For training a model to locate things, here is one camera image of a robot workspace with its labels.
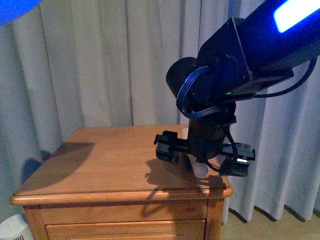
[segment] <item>black cable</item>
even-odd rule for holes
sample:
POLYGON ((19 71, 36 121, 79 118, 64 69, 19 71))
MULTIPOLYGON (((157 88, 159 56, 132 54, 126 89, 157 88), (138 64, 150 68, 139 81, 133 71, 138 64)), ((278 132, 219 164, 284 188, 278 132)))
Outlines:
POLYGON ((285 90, 282 90, 282 91, 274 92, 274 93, 258 94, 258 95, 253 96, 253 98, 254 99, 272 98, 272 97, 278 97, 278 96, 292 92, 293 90, 300 87, 310 77, 310 75, 312 74, 312 72, 315 69, 316 63, 317 63, 317 58, 316 57, 312 58, 310 60, 309 67, 305 71, 305 74, 303 75, 303 77, 299 81, 297 81, 296 84, 292 85, 291 87, 289 87, 285 90))
POLYGON ((232 153, 233 153, 232 162, 233 163, 237 163, 237 160, 238 160, 238 148, 236 146, 236 143, 235 143, 233 137, 231 136, 230 129, 228 127, 224 127, 223 128, 223 133, 228 138, 228 140, 229 140, 229 142, 231 144, 231 147, 232 147, 232 153))

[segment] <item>glowing blue led strip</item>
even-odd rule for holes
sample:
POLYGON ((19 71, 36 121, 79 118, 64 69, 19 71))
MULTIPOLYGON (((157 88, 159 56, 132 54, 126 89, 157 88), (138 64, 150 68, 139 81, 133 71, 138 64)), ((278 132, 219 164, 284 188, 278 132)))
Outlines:
POLYGON ((320 0, 288 0, 274 11, 273 17, 280 33, 287 31, 320 9, 320 0))

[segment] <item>robotic arm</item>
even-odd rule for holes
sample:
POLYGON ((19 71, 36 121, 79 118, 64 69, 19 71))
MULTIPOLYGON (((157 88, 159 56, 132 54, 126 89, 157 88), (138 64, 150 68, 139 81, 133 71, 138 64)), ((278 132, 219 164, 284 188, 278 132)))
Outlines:
POLYGON ((175 152, 191 154, 221 175, 248 175, 255 151, 235 143, 236 101, 276 97, 293 91, 311 75, 320 55, 320 1, 266 0, 246 19, 230 18, 200 48, 168 70, 166 82, 176 105, 189 118, 187 140, 176 132, 157 135, 156 156, 172 161, 175 152), (292 68, 310 60, 292 87, 257 94, 294 76, 292 68), (225 137, 230 144, 224 144, 225 137), (220 169, 208 159, 226 156, 220 169))

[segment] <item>blue cable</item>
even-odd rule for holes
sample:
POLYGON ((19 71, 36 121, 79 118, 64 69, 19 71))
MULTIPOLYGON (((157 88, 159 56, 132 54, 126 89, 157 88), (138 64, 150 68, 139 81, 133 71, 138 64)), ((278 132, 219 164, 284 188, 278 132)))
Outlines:
POLYGON ((179 90, 179 93, 176 98, 176 106, 179 109, 179 111, 188 119, 198 119, 209 114, 228 111, 226 107, 219 107, 219 106, 211 106, 209 108, 206 108, 204 110, 197 111, 197 112, 186 112, 184 110, 184 107, 186 105, 187 95, 192 85, 201 74, 207 73, 209 71, 210 71, 209 66, 201 66, 197 68, 185 79, 183 85, 179 90))

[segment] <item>wooden tabletop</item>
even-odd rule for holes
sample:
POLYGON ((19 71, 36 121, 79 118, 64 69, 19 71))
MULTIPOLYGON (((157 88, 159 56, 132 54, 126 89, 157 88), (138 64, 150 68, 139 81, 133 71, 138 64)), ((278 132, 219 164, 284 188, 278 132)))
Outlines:
POLYGON ((225 198, 225 176, 197 178, 156 158, 156 134, 187 125, 79 128, 11 197, 13 205, 225 198))

